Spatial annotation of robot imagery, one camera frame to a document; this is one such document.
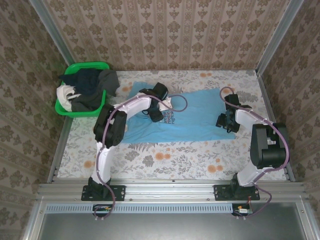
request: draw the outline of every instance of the white cloth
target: white cloth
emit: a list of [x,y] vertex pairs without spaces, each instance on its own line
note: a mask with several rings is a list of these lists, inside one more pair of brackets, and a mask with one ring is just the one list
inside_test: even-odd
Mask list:
[[56,89],[56,96],[61,104],[61,106],[67,111],[71,110],[71,99],[79,97],[81,94],[75,94],[74,86],[61,85]]

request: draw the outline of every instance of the green basket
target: green basket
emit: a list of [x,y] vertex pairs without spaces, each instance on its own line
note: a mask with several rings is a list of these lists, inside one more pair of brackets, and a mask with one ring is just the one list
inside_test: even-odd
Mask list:
[[[70,65],[64,72],[64,74],[75,74],[78,72],[80,69],[90,69],[90,68],[95,68],[95,69],[109,69],[109,65],[103,61],[92,61],[92,62],[78,62]],[[68,116],[70,118],[85,118],[85,117],[98,117],[99,113],[102,109],[102,107],[106,103],[106,98],[107,98],[107,92],[106,90],[103,90],[102,94],[102,101],[101,105],[98,109],[94,111],[77,111],[77,112],[72,112],[72,111],[66,111],[60,104],[59,100],[57,99],[55,102],[55,111],[63,116]]]

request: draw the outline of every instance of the wall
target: wall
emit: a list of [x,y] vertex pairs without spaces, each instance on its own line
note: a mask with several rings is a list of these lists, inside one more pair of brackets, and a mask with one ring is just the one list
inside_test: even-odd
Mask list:
[[262,75],[290,162],[320,222],[320,1],[305,0]]
[[19,239],[63,126],[65,61],[27,0],[0,1],[0,239]]
[[255,69],[289,0],[45,0],[76,62]]

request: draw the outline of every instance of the light blue t-shirt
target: light blue t-shirt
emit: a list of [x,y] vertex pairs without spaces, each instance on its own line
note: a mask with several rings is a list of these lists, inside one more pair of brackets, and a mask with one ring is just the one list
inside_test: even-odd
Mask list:
[[[128,98],[135,96],[141,89],[153,89],[145,82],[135,82]],[[181,93],[188,107],[182,112],[163,111],[163,119],[152,122],[142,112],[127,121],[127,132],[122,143],[168,143],[200,142],[210,140],[234,139],[235,135],[216,127],[218,116],[226,111],[224,102],[219,96],[218,88]],[[181,110],[186,102],[183,98],[171,98],[174,109]]]

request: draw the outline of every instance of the floral fabric surface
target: floral fabric surface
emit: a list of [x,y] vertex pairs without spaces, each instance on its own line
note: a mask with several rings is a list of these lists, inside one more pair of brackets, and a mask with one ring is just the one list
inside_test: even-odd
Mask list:
[[[170,93],[194,92],[230,86],[242,104],[266,117],[267,110],[254,70],[241,71],[120,71],[120,88],[111,104],[123,102],[134,82],[165,84]],[[95,166],[96,117],[75,118],[58,171],[58,178],[88,178]],[[251,132],[240,127],[234,140],[119,144],[111,166],[116,179],[229,180],[250,161]],[[284,171],[264,180],[285,180]]]

